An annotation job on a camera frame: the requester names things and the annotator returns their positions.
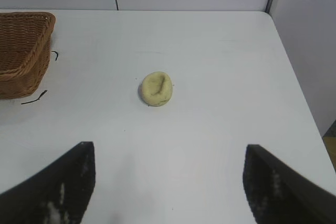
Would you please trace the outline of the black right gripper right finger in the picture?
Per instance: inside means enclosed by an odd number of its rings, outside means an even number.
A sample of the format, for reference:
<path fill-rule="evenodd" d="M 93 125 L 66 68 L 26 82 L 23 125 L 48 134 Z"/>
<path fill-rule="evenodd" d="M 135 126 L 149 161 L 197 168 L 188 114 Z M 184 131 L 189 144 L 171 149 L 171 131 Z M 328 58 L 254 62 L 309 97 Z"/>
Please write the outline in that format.
<path fill-rule="evenodd" d="M 247 145 L 243 187 L 257 223 L 335 223 L 335 195 L 260 145 Z"/>

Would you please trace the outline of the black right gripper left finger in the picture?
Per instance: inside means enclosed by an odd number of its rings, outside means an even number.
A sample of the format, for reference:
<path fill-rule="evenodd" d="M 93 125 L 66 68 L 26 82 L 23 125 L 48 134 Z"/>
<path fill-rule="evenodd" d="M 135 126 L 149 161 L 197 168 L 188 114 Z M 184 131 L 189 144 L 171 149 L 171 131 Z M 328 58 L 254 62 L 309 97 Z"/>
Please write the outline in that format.
<path fill-rule="evenodd" d="M 95 188 L 95 149 L 80 142 L 1 193 L 1 223 L 81 223 Z"/>

